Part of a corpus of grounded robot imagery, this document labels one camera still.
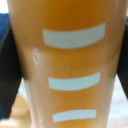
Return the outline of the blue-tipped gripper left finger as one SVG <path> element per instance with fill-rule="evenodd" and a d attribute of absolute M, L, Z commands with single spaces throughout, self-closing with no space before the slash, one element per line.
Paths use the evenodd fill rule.
<path fill-rule="evenodd" d="M 0 40 L 0 120 L 10 116 L 21 78 L 15 41 L 8 26 Z"/>

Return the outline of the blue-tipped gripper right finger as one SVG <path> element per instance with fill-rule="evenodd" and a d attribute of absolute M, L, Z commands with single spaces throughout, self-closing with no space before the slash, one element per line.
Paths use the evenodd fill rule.
<path fill-rule="evenodd" d="M 128 61 L 126 59 L 121 59 L 119 61 L 117 75 L 128 99 Z"/>

